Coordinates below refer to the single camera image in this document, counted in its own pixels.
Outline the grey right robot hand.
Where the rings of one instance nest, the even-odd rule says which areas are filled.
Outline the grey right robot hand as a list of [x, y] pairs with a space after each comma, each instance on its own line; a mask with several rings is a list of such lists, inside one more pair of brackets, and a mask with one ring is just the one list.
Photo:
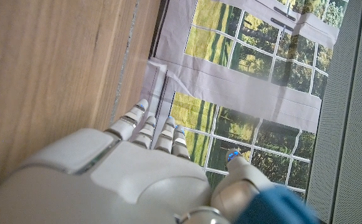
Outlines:
[[237, 150], [212, 189], [184, 129], [156, 132], [140, 100], [105, 131], [80, 129], [27, 158], [0, 185], [0, 223], [230, 223], [271, 181]]

